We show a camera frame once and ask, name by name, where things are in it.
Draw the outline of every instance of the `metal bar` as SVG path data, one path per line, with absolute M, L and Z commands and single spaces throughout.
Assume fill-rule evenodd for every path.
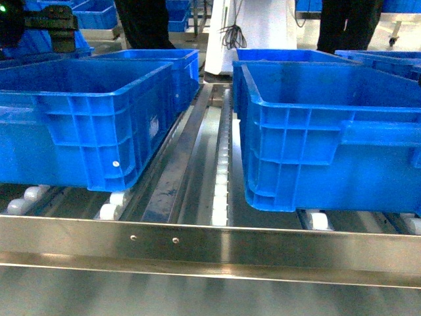
M 305 12 L 298 11 L 298 19 L 306 20 L 320 20 L 320 12 Z M 404 22 L 421 22 L 420 13 L 382 13 L 380 17 L 382 22 L 395 22 L 395 21 L 404 21 Z
M 393 33 L 392 33 L 392 35 L 390 35 L 391 38 L 397 38 L 398 37 L 397 34 L 399 33 L 399 30 L 401 29 L 401 26 L 402 26 L 402 21 L 396 21 L 395 28 L 393 29 Z
M 122 32 L 123 29 L 121 26 L 117 25 L 115 28 L 111 30 L 80 30 L 82 35 L 85 37 L 87 41 L 113 41 L 115 40 Z
M 193 20 L 194 20 L 194 30 L 195 38 L 199 35 L 199 9 L 197 8 L 198 0 L 193 0 Z
M 180 211 L 191 164 L 191 153 L 200 140 L 199 129 L 205 116 L 213 85 L 204 86 L 177 146 L 167 163 L 142 216 L 142 221 L 173 223 Z
M 0 265 L 421 288 L 421 236 L 2 216 Z
M 201 19 L 201 21 L 200 21 L 199 31 L 198 31 L 198 34 L 197 34 L 197 35 L 199 35 L 200 33 L 202 33 L 202 32 L 203 32 L 203 30 L 205 29 L 206 21 L 207 21 L 207 18 L 208 18 L 208 17 L 207 17 L 208 6 L 207 6 L 207 2 L 206 2 L 206 0 L 204 0 L 204 1 L 203 1 L 203 8 L 204 8 L 205 13 L 204 13 L 204 15 L 202 16 L 202 19 Z
M 126 210 L 124 211 L 123 215 L 121 216 L 121 221 L 128 221 L 133 213 L 136 211 L 136 206 L 138 205 L 140 199 L 143 197 L 146 189 L 148 189 L 152 178 L 154 177 L 157 169 L 159 168 L 162 160 L 164 159 L 164 154 L 167 152 L 170 143 L 174 138 L 175 133 L 179 127 L 180 122 L 184 117 L 184 113 L 182 113 L 176 120 L 176 122 L 172 125 L 168 135 L 166 136 L 165 140 L 162 142 L 158 152 L 151 159 L 151 162 L 148 164 L 145 172 L 143 173 L 141 180 L 133 187 L 134 195 L 131 198 L 129 204 L 127 205 Z

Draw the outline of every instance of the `black pants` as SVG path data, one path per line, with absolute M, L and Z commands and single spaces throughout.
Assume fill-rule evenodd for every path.
M 173 49 L 168 39 L 165 0 L 115 0 L 128 42 L 134 49 Z
M 382 6 L 383 0 L 323 0 L 317 50 L 366 50 Z

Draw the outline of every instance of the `crate handle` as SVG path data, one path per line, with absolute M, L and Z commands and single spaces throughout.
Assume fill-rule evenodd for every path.
M 37 109 L 0 107 L 0 124 L 44 125 L 45 119 Z
M 343 121 L 341 144 L 421 147 L 421 124 Z

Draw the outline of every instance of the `black cable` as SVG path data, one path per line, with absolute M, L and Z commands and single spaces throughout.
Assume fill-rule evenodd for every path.
M 298 18 L 297 18 L 297 5 L 298 5 L 299 2 L 300 2 L 300 0 L 295 0 L 294 19 L 295 19 L 295 23 L 297 24 L 297 26 L 299 28 L 303 28 L 307 19 L 304 19 L 304 22 L 302 24 L 299 24 Z M 310 12 L 310 2 L 311 2 L 311 0 L 309 0 L 309 7 L 307 9 L 307 13 Z
M 247 47 L 247 41 L 245 40 L 243 31 L 237 25 L 237 18 L 242 5 L 243 0 L 240 0 L 239 7 L 237 8 L 237 0 L 234 0 L 234 23 L 231 26 L 227 26 L 225 28 L 220 29 L 221 34 L 225 33 L 224 37 L 222 38 L 222 45 L 225 46 L 228 50 L 231 50 L 233 48 Z

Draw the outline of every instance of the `blue plastic crate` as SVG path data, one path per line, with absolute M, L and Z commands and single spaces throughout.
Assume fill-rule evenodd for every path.
M 296 9 L 304 12 L 321 12 L 322 0 L 298 0 Z
M 410 78 L 413 65 L 421 65 L 419 51 L 336 51 L 336 55 L 366 66 Z
M 74 7 L 73 13 L 81 29 L 110 30 L 117 25 L 117 10 L 109 1 L 88 0 Z
M 306 49 L 237 49 L 240 61 L 287 61 L 287 62 L 317 62 L 317 63 L 355 63 L 349 59 Z M 234 98 L 235 92 L 239 89 L 236 85 L 241 84 L 242 76 L 238 76 L 239 65 L 234 67 Z M 238 118 L 242 118 L 241 103 L 234 102 L 234 111 Z
M 250 205 L 420 213 L 417 82 L 347 64 L 266 62 L 241 69 Z
M 421 0 L 384 0 L 383 12 L 421 13 Z
M 186 10 L 169 11 L 170 22 L 168 23 L 169 32 L 185 32 L 189 27 L 190 12 Z
M 172 82 L 174 105 L 177 112 L 185 111 L 199 90 L 199 51 L 194 49 L 132 49 L 92 58 L 174 63 L 172 65 Z
M 42 63 L 44 61 L 54 61 L 57 59 L 78 59 L 91 56 L 93 49 L 82 48 L 77 49 L 73 53 L 43 53 L 35 55 L 26 55 L 17 59 L 10 59 L 6 61 L 0 61 L 0 69 L 29 65 L 34 63 Z
M 125 190 L 170 128 L 170 63 L 66 59 L 0 82 L 0 182 Z
M 191 0 L 166 0 L 168 11 L 187 11 L 190 10 Z

